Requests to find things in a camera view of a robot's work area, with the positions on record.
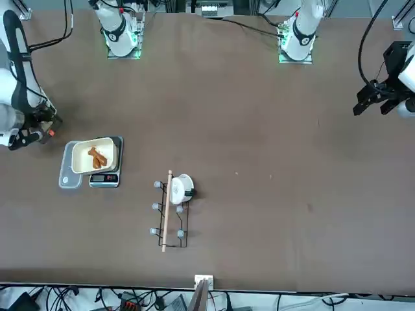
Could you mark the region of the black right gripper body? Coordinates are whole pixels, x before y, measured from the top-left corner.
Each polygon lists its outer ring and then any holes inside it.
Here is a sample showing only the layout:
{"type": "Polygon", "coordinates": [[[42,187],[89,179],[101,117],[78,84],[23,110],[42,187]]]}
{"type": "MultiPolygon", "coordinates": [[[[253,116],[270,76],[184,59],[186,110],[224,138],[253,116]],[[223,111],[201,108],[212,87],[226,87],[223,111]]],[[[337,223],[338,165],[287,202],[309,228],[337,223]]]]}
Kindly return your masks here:
{"type": "Polygon", "coordinates": [[[43,122],[52,122],[55,118],[55,108],[46,104],[40,104],[34,111],[25,113],[25,127],[37,128],[43,122]]]}

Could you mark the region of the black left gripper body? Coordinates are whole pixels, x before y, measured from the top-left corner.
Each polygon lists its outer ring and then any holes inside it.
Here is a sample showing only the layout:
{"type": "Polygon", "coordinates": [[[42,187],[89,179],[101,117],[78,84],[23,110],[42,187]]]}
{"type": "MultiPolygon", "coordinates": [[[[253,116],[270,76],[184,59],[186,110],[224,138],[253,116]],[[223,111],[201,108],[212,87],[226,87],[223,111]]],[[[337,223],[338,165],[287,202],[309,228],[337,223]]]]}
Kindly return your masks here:
{"type": "Polygon", "coordinates": [[[400,97],[409,94],[409,88],[398,76],[404,68],[411,47],[411,41],[394,41],[383,53],[388,76],[383,82],[375,82],[380,97],[400,97]]]}

